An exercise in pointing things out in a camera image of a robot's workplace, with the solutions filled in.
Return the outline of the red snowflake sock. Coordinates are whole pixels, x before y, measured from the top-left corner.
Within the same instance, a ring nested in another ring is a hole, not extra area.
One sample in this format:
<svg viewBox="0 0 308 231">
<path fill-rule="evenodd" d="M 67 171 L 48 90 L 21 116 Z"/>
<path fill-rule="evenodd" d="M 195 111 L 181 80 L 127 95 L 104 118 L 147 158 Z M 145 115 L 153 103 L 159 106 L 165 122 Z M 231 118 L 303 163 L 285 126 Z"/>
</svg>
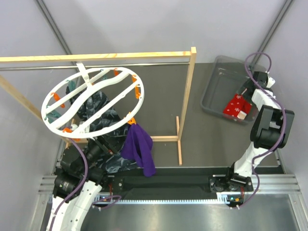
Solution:
<svg viewBox="0 0 308 231">
<path fill-rule="evenodd" d="M 244 99 L 243 95 L 235 94 L 224 108 L 225 115 L 244 120 L 250 113 L 252 104 Z"/>
</svg>

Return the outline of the orange front clip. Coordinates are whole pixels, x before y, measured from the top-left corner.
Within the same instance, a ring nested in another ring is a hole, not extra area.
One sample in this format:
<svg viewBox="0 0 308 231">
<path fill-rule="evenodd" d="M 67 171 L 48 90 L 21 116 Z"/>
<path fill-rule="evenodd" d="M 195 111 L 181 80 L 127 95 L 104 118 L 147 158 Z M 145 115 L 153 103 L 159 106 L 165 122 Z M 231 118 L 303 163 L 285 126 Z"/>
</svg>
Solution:
<svg viewBox="0 0 308 231">
<path fill-rule="evenodd" d="M 64 128 L 62 132 L 65 133 L 65 134 L 71 134 L 73 132 L 73 130 L 70 129 L 70 128 Z M 72 137 L 71 135 L 69 135 L 69 138 L 74 140 L 74 141 L 80 141 L 81 140 L 80 138 Z"/>
</svg>

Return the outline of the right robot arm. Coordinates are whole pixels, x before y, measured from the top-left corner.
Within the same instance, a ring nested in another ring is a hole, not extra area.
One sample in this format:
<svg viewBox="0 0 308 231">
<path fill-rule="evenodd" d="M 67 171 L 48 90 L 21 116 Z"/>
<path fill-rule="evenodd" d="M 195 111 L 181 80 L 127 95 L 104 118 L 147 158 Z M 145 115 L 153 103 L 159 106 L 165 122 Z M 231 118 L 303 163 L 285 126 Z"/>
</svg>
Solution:
<svg viewBox="0 0 308 231">
<path fill-rule="evenodd" d="M 250 133 L 250 145 L 243 156 L 228 169 L 225 177 L 226 189 L 237 191 L 241 188 L 251 191 L 251 176 L 256 167 L 269 154 L 283 148 L 288 140 L 294 111 L 283 109 L 277 102 L 271 86 L 275 83 L 268 73 L 255 71 L 252 78 L 243 84 L 238 98 L 252 103 L 258 115 Z"/>
</svg>

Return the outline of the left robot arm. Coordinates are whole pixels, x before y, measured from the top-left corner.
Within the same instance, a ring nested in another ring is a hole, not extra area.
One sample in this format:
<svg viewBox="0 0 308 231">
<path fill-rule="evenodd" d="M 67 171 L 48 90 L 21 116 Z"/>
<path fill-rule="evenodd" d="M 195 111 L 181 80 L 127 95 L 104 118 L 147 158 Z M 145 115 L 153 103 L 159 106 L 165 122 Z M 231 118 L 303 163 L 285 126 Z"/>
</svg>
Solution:
<svg viewBox="0 0 308 231">
<path fill-rule="evenodd" d="M 108 173 L 95 166 L 102 153 L 112 151 L 99 139 L 86 150 L 75 141 L 65 148 L 55 172 L 48 231 L 79 231 L 90 208 L 106 209 L 121 200 L 112 193 Z"/>
</svg>

